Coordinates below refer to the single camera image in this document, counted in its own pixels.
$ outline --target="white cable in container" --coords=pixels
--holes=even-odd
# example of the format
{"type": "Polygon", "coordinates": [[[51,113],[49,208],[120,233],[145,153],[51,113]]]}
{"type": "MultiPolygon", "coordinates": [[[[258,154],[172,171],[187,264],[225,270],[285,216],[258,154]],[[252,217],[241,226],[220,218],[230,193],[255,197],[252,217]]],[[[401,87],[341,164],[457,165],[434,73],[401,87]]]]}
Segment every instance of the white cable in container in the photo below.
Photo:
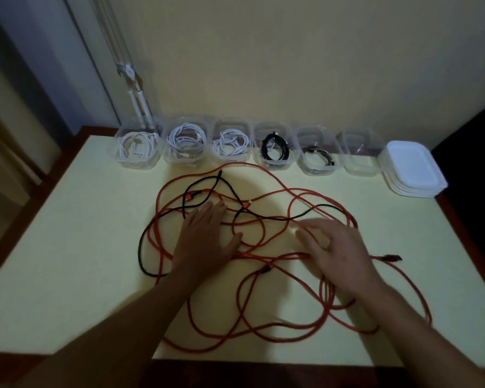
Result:
{"type": "Polygon", "coordinates": [[[156,132],[128,132],[118,141],[119,155],[122,159],[134,157],[135,161],[146,162],[156,153],[159,139],[156,132]]]}
{"type": "Polygon", "coordinates": [[[167,137],[169,145],[174,149],[173,154],[178,158],[190,158],[203,152],[207,137],[205,131],[194,123],[184,123],[174,128],[167,137]],[[184,132],[195,132],[195,138],[192,136],[182,136],[184,132]]]}
{"type": "Polygon", "coordinates": [[[231,128],[222,131],[219,139],[213,141],[213,150],[219,156],[241,155],[246,152],[249,144],[250,139],[243,131],[231,128]],[[233,150],[227,152],[226,146],[232,146],[233,150]]]}

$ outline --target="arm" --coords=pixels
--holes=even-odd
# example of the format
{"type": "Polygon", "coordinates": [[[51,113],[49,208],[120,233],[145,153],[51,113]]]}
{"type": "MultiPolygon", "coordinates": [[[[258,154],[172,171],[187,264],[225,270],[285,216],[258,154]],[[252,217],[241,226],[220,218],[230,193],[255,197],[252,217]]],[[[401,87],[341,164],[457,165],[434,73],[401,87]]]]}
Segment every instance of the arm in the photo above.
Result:
{"type": "Polygon", "coordinates": [[[73,340],[16,386],[136,386],[181,306],[239,247],[242,233],[226,248],[211,241],[219,239],[225,210],[220,202],[191,212],[181,228],[172,270],[158,286],[73,340]]]}
{"type": "Polygon", "coordinates": [[[329,219],[298,224],[298,238],[324,275],[362,302],[421,386],[485,387],[485,374],[382,281],[357,229],[329,219]],[[330,238],[329,247],[322,249],[306,228],[320,229],[330,238]]]}

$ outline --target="beige wall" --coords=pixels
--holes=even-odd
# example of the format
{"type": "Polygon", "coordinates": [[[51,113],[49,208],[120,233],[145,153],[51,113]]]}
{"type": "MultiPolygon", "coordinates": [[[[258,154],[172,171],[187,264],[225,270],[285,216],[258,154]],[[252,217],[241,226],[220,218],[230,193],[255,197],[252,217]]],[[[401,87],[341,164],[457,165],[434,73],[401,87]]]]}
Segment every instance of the beige wall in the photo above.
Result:
{"type": "MultiPolygon", "coordinates": [[[[1,71],[0,119],[26,154],[48,172],[60,150],[1,71]]],[[[28,192],[18,174],[0,156],[0,238],[28,199],[28,192]]]]}
{"type": "Polygon", "coordinates": [[[1,71],[0,119],[26,154],[47,173],[61,150],[1,71]]]}
{"type": "Polygon", "coordinates": [[[360,124],[433,147],[485,107],[485,0],[110,1],[165,114],[360,124]]]}

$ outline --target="right hand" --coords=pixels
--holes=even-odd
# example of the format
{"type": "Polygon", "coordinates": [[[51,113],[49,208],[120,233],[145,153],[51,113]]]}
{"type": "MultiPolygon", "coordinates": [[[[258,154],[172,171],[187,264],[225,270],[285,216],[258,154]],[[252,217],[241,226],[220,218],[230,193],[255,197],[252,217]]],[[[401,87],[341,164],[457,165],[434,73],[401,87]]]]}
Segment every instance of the right hand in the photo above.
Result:
{"type": "Polygon", "coordinates": [[[297,224],[297,237],[325,277],[336,287],[360,298],[373,288],[384,285],[358,229],[345,226],[337,220],[321,218],[305,219],[297,224]],[[306,228],[321,230],[330,239],[327,249],[323,249],[306,228]]]}

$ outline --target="hand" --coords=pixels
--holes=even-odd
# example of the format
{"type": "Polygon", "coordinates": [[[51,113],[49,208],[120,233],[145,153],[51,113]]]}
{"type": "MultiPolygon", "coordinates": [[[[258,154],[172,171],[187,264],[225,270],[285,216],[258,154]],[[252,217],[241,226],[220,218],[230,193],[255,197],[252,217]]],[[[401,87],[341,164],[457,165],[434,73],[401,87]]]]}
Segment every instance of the hand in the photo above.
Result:
{"type": "Polygon", "coordinates": [[[216,205],[207,202],[200,211],[195,208],[187,215],[174,249],[173,271],[184,269],[199,284],[232,258],[243,234],[237,233],[225,248],[221,248],[219,228],[225,211],[222,201],[216,205]]]}
{"type": "Polygon", "coordinates": [[[361,235],[337,220],[306,219],[298,221],[297,237],[309,250],[318,267],[336,287],[355,297],[362,297],[376,285],[383,285],[361,235]],[[317,228],[329,239],[323,249],[305,229],[317,228]]]}

